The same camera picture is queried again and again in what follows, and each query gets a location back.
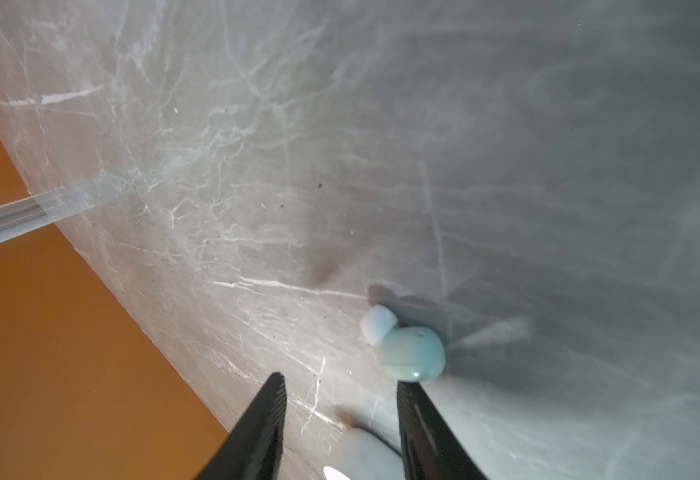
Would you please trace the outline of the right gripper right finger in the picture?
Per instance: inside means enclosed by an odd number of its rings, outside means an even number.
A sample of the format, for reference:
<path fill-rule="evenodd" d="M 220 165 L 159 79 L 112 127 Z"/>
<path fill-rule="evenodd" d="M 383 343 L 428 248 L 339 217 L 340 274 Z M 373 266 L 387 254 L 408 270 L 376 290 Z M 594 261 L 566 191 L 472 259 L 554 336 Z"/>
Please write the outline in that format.
<path fill-rule="evenodd" d="M 409 480 L 487 480 L 419 383 L 397 383 L 401 455 Z"/>

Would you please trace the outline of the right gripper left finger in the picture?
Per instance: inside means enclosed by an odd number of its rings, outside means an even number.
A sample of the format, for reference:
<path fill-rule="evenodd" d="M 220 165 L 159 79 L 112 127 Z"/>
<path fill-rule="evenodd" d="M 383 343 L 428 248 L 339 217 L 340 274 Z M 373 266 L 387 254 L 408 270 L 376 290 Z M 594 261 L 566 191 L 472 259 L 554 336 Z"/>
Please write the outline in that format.
<path fill-rule="evenodd" d="M 272 373 L 196 479 L 272 480 L 283 455 L 285 377 Z"/>

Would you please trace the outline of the mint green earbud case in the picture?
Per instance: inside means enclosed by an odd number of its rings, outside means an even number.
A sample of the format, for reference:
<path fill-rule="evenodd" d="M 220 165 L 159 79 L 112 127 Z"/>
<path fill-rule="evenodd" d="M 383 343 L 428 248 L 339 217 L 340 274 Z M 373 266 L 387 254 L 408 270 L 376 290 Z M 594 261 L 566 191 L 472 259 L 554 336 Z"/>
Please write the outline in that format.
<path fill-rule="evenodd" d="M 342 435 L 323 468 L 328 480 L 404 480 L 400 455 L 372 433 L 353 428 Z"/>

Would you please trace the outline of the left aluminium corner post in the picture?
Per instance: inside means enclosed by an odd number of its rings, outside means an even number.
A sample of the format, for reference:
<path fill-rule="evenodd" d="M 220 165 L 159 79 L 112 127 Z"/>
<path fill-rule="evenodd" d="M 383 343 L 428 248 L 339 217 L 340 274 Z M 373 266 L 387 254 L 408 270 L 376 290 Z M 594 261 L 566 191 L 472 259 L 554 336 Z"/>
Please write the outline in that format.
<path fill-rule="evenodd" d="M 0 244 L 104 205 L 125 189 L 103 174 L 0 205 Z"/>

